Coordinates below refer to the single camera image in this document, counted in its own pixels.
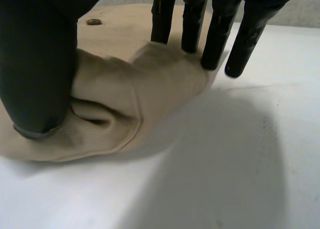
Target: black robotic finger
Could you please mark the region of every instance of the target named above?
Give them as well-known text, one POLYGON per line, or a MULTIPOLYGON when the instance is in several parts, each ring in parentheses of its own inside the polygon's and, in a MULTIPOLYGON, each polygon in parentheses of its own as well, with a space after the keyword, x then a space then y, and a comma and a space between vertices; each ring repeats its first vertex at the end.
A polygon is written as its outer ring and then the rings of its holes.
POLYGON ((176 0, 153 0, 151 41, 168 43, 176 0))
POLYGON ((241 0, 212 0, 213 14, 201 59, 206 70, 215 70, 220 62, 241 0))
POLYGON ((183 31, 181 48, 187 53, 195 53, 198 48, 202 24, 208 0, 183 0, 183 31))
POLYGON ((283 4, 260 7, 256 3, 245 3, 244 16, 225 66, 226 75, 237 78, 242 74, 268 20, 282 7, 283 4))

